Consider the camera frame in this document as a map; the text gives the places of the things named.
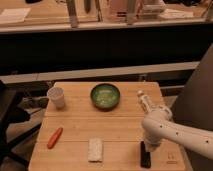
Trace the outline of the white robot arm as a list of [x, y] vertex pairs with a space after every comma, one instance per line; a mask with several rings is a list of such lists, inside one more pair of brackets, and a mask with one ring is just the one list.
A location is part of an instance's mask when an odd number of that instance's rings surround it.
[[155, 151], [162, 139], [175, 142], [213, 160], [213, 132], [176, 124], [166, 106], [148, 107], [142, 121], [147, 152]]

